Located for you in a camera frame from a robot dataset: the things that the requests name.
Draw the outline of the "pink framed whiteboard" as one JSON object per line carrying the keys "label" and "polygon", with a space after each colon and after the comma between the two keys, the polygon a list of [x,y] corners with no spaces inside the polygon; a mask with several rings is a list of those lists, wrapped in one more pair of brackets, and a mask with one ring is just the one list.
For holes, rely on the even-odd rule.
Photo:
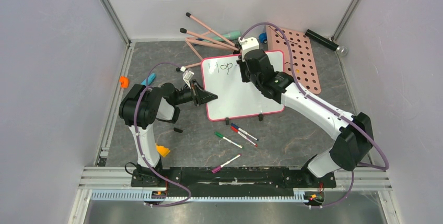
{"label": "pink framed whiteboard", "polygon": [[252,83],[242,82],[237,60],[237,55],[225,55],[201,62],[204,90],[218,96],[206,104],[208,119],[221,121],[282,112],[282,104],[264,97]]}

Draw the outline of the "black marker cap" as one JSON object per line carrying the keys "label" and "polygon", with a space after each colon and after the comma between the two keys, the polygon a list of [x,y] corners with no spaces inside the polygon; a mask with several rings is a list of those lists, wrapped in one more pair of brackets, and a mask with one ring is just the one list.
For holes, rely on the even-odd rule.
{"label": "black marker cap", "polygon": [[183,133],[183,130],[182,130],[182,129],[179,129],[179,128],[176,128],[176,127],[174,127],[173,130],[174,130],[175,132],[177,132],[177,133]]}

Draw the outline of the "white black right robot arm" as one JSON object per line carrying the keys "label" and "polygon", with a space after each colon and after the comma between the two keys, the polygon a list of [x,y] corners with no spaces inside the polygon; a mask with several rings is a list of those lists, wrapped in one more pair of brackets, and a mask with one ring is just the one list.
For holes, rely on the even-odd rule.
{"label": "white black right robot arm", "polygon": [[301,178],[307,186],[316,186],[325,175],[339,169],[353,171],[372,149],[372,127],[364,113],[353,115],[310,93],[291,75],[275,71],[261,49],[240,55],[237,64],[242,82],[252,83],[265,98],[302,114],[335,141],[304,165]]}

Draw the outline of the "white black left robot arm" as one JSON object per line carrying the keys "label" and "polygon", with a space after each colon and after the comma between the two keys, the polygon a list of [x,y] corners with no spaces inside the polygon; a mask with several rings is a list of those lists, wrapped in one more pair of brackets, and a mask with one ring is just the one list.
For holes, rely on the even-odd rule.
{"label": "white black left robot arm", "polygon": [[119,117],[129,127],[137,150],[137,165],[148,168],[144,179],[151,186],[158,186],[164,180],[164,172],[157,168],[161,162],[154,137],[155,121],[174,124],[180,115],[181,104],[192,102],[195,106],[218,99],[218,95],[206,91],[195,80],[183,88],[172,83],[160,87],[135,84],[119,106]]}

